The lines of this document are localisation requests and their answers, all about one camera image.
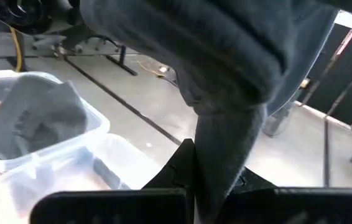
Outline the black office chair base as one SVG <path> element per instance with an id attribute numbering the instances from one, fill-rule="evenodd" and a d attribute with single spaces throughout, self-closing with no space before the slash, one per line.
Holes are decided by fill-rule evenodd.
<path id="1" fill-rule="evenodd" d="M 33 36 L 34 43 L 32 49 L 37 50 L 43 46 L 49 46 L 57 55 L 65 55 L 68 52 L 81 53 L 83 48 L 81 42 L 88 42 L 92 38 L 97 38 L 98 43 L 95 45 L 95 50 L 99 50 L 100 45 L 105 45 L 111 42 L 115 46 L 115 52 L 119 52 L 121 45 L 110 39 L 109 37 L 89 29 L 86 25 L 75 25 L 61 31 L 50 32 L 47 35 Z"/>

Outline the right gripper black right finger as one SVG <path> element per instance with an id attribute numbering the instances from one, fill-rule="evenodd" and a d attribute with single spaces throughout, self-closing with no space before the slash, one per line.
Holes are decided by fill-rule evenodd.
<path id="1" fill-rule="evenodd" d="M 222 224 L 352 224 L 352 189 L 278 187 L 250 169 L 222 208 Z"/>

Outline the black metal stand foot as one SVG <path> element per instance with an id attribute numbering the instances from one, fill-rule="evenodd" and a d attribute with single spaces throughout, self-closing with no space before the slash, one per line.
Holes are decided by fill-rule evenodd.
<path id="1" fill-rule="evenodd" d="M 123 70 L 125 70 L 126 72 L 128 72 L 129 74 L 131 74 L 132 76 L 138 75 L 137 72 L 135 72 L 133 69 L 129 68 L 124 64 L 126 58 L 126 47 L 124 45 L 120 46 L 120 54 L 118 59 L 112 57 L 111 55 L 107 55 L 106 58 L 117 66 L 119 66 L 120 68 L 122 68 Z"/>

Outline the clear plastic bin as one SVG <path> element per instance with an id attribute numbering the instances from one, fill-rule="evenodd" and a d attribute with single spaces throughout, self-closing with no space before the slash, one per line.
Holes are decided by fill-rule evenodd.
<path id="1" fill-rule="evenodd" d="M 139 190 L 160 167 L 121 136 L 52 152 L 0 176 L 0 224 L 28 224 L 34 205 L 55 192 Z"/>
<path id="2" fill-rule="evenodd" d="M 23 75 L 35 75 L 40 78 L 44 78 L 46 80 L 50 80 L 54 83 L 64 83 L 59 80 L 57 77 L 45 73 L 45 72 L 21 72 L 16 73 L 12 70 L 0 70 L 0 103 L 4 100 L 9 90 L 13 86 L 13 84 Z M 31 161 L 35 156 L 44 157 L 52 152 L 59 151 L 71 151 L 76 149 L 79 146 L 88 146 L 90 145 L 90 141 L 92 139 L 100 138 L 104 136 L 110 129 L 109 120 L 102 115 L 98 110 L 92 107 L 87 101 L 81 98 L 81 102 L 83 103 L 83 107 L 86 111 L 87 115 L 87 127 L 86 131 L 74 138 L 70 138 L 66 141 L 62 141 L 60 143 L 45 147 L 35 152 L 31 152 L 30 154 L 18 157 L 16 159 L 8 159 L 1 160 L 0 159 L 0 173 L 7 172 L 16 167 L 19 167 L 25 163 Z"/>

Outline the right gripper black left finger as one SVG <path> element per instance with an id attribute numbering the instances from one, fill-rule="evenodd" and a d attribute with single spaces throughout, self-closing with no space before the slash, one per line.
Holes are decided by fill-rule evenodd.
<path id="1" fill-rule="evenodd" d="M 193 224 L 194 172 L 195 145 L 185 139 L 142 189 L 50 194 L 29 224 Z"/>

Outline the towels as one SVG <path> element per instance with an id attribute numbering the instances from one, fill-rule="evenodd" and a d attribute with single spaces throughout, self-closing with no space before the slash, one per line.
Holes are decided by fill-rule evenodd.
<path id="1" fill-rule="evenodd" d="M 215 224 L 279 93 L 313 33 L 306 61 L 337 11 L 314 0 L 80 0 L 93 31 L 172 67 L 198 116 L 199 219 Z"/>
<path id="2" fill-rule="evenodd" d="M 79 136 L 87 120 L 71 82 L 23 75 L 0 103 L 0 159 L 16 159 Z"/>

